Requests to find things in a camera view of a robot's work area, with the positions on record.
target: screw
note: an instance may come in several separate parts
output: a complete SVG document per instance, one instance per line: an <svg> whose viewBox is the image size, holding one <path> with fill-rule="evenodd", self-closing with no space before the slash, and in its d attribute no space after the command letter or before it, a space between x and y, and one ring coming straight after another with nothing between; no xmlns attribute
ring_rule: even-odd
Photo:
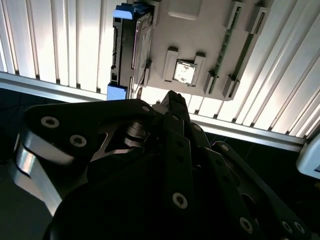
<svg viewBox="0 0 320 240"><path fill-rule="evenodd" d="M175 120L179 120L179 117L177 117L176 115L172 115L173 119Z"/></svg>
<svg viewBox="0 0 320 240"><path fill-rule="evenodd" d="M228 148L226 145L221 145L221 148L222 148L225 152L228 152L228 151L229 151L229 148Z"/></svg>
<svg viewBox="0 0 320 240"><path fill-rule="evenodd" d="M288 223L286 223L285 221L282 221L282 225L284 226L284 228L290 233L292 234L294 231L292 230L292 228L289 226Z"/></svg>
<svg viewBox="0 0 320 240"><path fill-rule="evenodd" d="M147 106L142 106L142 109L145 110L146 112L150 112L150 108Z"/></svg>
<svg viewBox="0 0 320 240"><path fill-rule="evenodd" d="M87 144L87 140L81 135L72 135L70 137L70 143L75 147L84 147Z"/></svg>
<svg viewBox="0 0 320 240"><path fill-rule="evenodd" d="M186 209L188 207L188 201L186 197L179 192L176 192L172 195L172 200L173 203L177 205L180 209Z"/></svg>
<svg viewBox="0 0 320 240"><path fill-rule="evenodd" d="M60 125L58 119L52 116L44 116L41 118L41 124L49 129L55 129Z"/></svg>
<svg viewBox="0 0 320 240"><path fill-rule="evenodd" d="M252 224L248 221L248 219L240 217L240 225L248 234L254 233L254 228L252 227Z"/></svg>
<svg viewBox="0 0 320 240"><path fill-rule="evenodd" d="M294 225L296 226L296 228L302 233L302 234L305 234L306 233L306 231L305 231L305 229L300 225L300 223L298 223L298 222L294 222Z"/></svg>
<svg viewBox="0 0 320 240"><path fill-rule="evenodd" d="M199 127L198 125L193 125L194 129L201 132L201 127Z"/></svg>

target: silver metal part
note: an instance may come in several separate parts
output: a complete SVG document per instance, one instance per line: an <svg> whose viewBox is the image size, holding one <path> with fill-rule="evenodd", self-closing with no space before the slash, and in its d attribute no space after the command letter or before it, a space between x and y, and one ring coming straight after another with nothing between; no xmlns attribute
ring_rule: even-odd
<svg viewBox="0 0 320 240"><path fill-rule="evenodd" d="M41 124L50 129L55 129L60 125L58 119L52 116L44 116L41 118Z"/></svg>
<svg viewBox="0 0 320 240"><path fill-rule="evenodd" d="M176 192L172 195L172 200L173 203L177 205L180 209L186 209L188 207L188 201L186 197L179 192Z"/></svg>
<svg viewBox="0 0 320 240"><path fill-rule="evenodd" d="M173 119L175 120L179 120L179 117L177 117L176 115L172 115Z"/></svg>
<svg viewBox="0 0 320 240"><path fill-rule="evenodd" d="M44 201L53 216L62 199L70 191L87 182L86 169L73 175L71 179L68 175L60 174L57 169L52 171L43 161L20 143L16 164L11 166L10 173L14 183Z"/></svg>
<svg viewBox="0 0 320 240"><path fill-rule="evenodd" d="M248 221L248 219L244 217L240 217L240 225L248 234L254 233L254 228L252 227L252 224Z"/></svg>
<svg viewBox="0 0 320 240"><path fill-rule="evenodd" d="M67 103L105 101L104 94L0 72L0 88Z"/></svg>
<svg viewBox="0 0 320 240"><path fill-rule="evenodd" d="M306 142L303 138L242 126L195 114L190 114L190 119L192 122L199 125L206 133L217 134L228 138L240 139L294 152L300 152Z"/></svg>
<svg viewBox="0 0 320 240"><path fill-rule="evenodd" d="M78 148L81 148L87 145L87 140L83 136L76 134L70 137L70 143Z"/></svg>
<svg viewBox="0 0 320 240"><path fill-rule="evenodd" d="M229 151L229 148L228 148L226 145L221 145L221 148L222 148L224 151L226 151L226 152Z"/></svg>
<svg viewBox="0 0 320 240"><path fill-rule="evenodd" d="M285 230L288 231L288 233L292 234L294 232L287 222L282 221L282 225L284 226Z"/></svg>
<svg viewBox="0 0 320 240"><path fill-rule="evenodd" d="M137 138L137 139L146 139L148 136L148 132L145 131L144 126L138 122L132 123L128 127L126 133L129 136Z"/></svg>
<svg viewBox="0 0 320 240"><path fill-rule="evenodd" d="M302 233L302 234L305 234L306 233L306 231L305 231L305 229L301 226L301 224L300 223L298 223L298 222L294 222L294 225L295 225L295 227Z"/></svg>
<svg viewBox="0 0 320 240"><path fill-rule="evenodd" d="M150 112L150 108L147 106L142 106L142 109L145 110L146 112Z"/></svg>

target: dark background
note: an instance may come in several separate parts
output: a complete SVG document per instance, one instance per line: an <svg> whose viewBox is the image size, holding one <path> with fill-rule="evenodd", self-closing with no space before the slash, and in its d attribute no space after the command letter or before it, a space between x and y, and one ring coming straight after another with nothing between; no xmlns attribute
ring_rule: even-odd
<svg viewBox="0 0 320 240"><path fill-rule="evenodd" d="M43 202L16 186L4 164L13 153L24 111L59 101L0 89L0 239L40 240L51 220ZM230 145L314 232L319 232L320 191L316 179L296 168L297 152L208 134L209 141Z"/></svg>

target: electronic component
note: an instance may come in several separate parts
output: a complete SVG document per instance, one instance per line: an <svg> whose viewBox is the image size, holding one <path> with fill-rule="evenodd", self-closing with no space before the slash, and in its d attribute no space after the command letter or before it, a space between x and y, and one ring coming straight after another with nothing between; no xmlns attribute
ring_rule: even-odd
<svg viewBox="0 0 320 240"><path fill-rule="evenodd" d="M152 39L153 9L152 5L123 3L113 12L110 84L125 88L129 99L133 97L134 83L141 83L145 76Z"/></svg>

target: cable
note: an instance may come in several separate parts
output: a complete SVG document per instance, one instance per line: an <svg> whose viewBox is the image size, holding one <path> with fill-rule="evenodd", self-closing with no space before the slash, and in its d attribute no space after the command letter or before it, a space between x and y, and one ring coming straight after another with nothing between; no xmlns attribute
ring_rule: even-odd
<svg viewBox="0 0 320 240"><path fill-rule="evenodd" d="M247 158L248 158L248 156L249 156L250 152L251 152L251 151L252 151L252 149L254 148L254 145L256 145L256 144L255 144L255 143L253 143L253 144L251 145L251 147L249 148L248 153L246 154L245 159L244 159L244 161L245 161L245 162L247 161Z"/></svg>

